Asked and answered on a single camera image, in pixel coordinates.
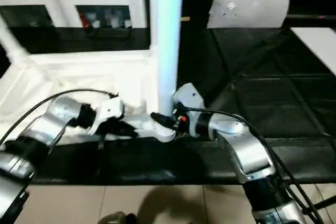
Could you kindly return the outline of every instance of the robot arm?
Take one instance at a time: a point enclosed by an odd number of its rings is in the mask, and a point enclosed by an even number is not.
[[[114,123],[123,116],[121,101],[114,101],[104,103],[94,111],[89,105],[73,99],[57,98],[50,103],[47,112],[33,120],[16,140],[6,142],[5,151],[0,152],[0,223],[14,223],[28,198],[25,190],[28,183],[58,143],[66,126],[89,128],[89,134],[99,132],[99,125],[108,124],[108,118],[112,118]],[[173,101],[177,107],[182,104],[205,108],[202,97],[190,83],[175,93]],[[247,125],[218,113],[177,109],[175,116],[177,120],[151,114],[152,119],[164,127],[182,130],[193,137],[207,136],[227,146],[237,179],[250,201],[257,223],[306,224],[302,212],[282,186],[268,151]]]
[[[266,148],[247,125],[218,113],[179,111],[179,107],[204,109],[203,99],[191,83],[182,86],[173,97],[176,120],[152,113],[151,117],[174,130],[193,137],[206,136],[226,145],[230,159],[252,213],[260,224],[306,224],[301,210],[282,185]]]
[[[53,99],[46,113],[35,118],[17,139],[7,141],[0,152],[0,223],[14,223],[29,196],[26,187],[67,126],[88,129],[88,134],[106,134],[104,124],[113,130],[113,124],[122,117],[119,97],[104,101],[96,110],[69,97]],[[130,132],[134,129],[130,125],[119,125],[128,126],[127,133],[136,135]]]

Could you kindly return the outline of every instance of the cable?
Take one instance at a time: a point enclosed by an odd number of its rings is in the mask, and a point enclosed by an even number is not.
[[[322,192],[321,192],[321,190],[319,189],[318,185],[315,184],[315,188],[316,188],[316,190],[319,192],[319,194],[320,194],[322,200],[324,200],[324,197],[323,197]],[[326,207],[325,207],[325,210],[326,210],[326,212],[327,212],[327,215],[328,215],[328,218],[329,218],[329,220],[330,220],[330,223],[331,223],[331,224],[334,224],[333,220],[332,220],[331,217],[330,217],[329,211],[328,211],[328,209],[327,209]]]
[[[291,182],[298,188],[299,192],[302,194],[303,198],[305,199],[305,201],[307,202],[308,206],[311,208],[312,213],[315,215],[315,218],[312,218],[311,215],[309,215],[309,217],[311,218],[311,220],[314,223],[318,223],[321,224],[323,223],[323,220],[320,216],[320,214],[317,212],[315,206],[313,205],[313,203],[311,202],[311,200],[309,199],[309,197],[307,196],[307,194],[305,193],[305,191],[302,189],[302,187],[300,186],[300,184],[297,182],[297,180],[295,179],[294,175],[291,173],[291,171],[286,167],[285,163],[281,160],[281,158],[273,151],[273,149],[271,148],[271,146],[268,144],[268,142],[266,141],[266,139],[261,135],[261,133],[248,121],[246,121],[244,118],[242,118],[239,115],[234,115],[228,112],[224,112],[224,111],[220,111],[220,110],[213,110],[213,109],[197,109],[197,108],[189,108],[189,107],[185,107],[182,104],[178,104],[177,105],[178,109],[184,110],[184,111],[196,111],[196,112],[207,112],[207,113],[218,113],[218,114],[222,114],[222,115],[226,115],[226,116],[230,116],[232,118],[235,118],[236,120],[246,124],[255,134],[256,137],[258,137],[260,139],[260,142],[262,143],[262,145],[268,150],[268,152],[270,153],[276,167],[278,168],[279,166],[277,164],[280,165],[280,167],[282,168],[282,170],[288,175],[288,177],[290,178]],[[304,204],[300,201],[299,198],[297,198],[300,202],[300,206],[304,206]]]
[[[25,114],[23,114],[23,116],[21,116],[10,128],[9,130],[3,135],[3,137],[0,139],[0,146],[5,142],[6,138],[9,136],[9,134],[13,131],[13,129],[16,128],[16,126],[22,122],[27,116],[29,116],[34,110],[36,110],[38,107],[40,107],[41,105],[43,105],[44,103],[52,100],[53,98],[59,97],[63,94],[67,94],[67,93],[74,93],[74,92],[84,92],[84,91],[88,91],[88,92],[96,92],[96,93],[102,93],[102,94],[107,94],[110,98],[114,98],[117,97],[118,95],[112,94],[108,91],[102,91],[102,90],[96,90],[96,89],[70,89],[70,90],[66,90],[63,92],[59,92],[56,94],[53,94],[49,97],[47,97],[46,99],[40,101],[39,103],[37,103],[34,107],[32,107],[30,110],[28,110]]]

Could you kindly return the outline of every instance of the black countertop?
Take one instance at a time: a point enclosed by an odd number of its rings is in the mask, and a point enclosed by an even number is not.
[[[146,36],[142,41],[148,42]],[[53,47],[58,52],[72,50],[69,42],[54,41]],[[48,52],[41,48],[29,50]],[[81,43],[76,40],[73,50],[78,48]],[[106,44],[101,48],[111,50]],[[94,49],[100,49],[99,43]],[[187,82],[198,88],[207,106],[240,114],[256,125],[301,183],[336,183],[336,77],[289,29],[183,27],[178,86]],[[180,138],[163,144],[151,138],[106,142],[101,152],[95,142],[56,146],[34,183],[236,184],[237,180],[222,143]]]

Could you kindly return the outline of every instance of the tiled floor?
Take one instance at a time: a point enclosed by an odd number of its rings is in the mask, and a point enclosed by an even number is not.
[[[313,202],[336,194],[335,184],[303,188]],[[241,186],[31,186],[29,190],[16,224],[96,224],[116,211],[136,214],[140,224],[255,223]],[[319,211],[325,224],[332,224],[329,216],[336,223],[336,205],[327,210]]]

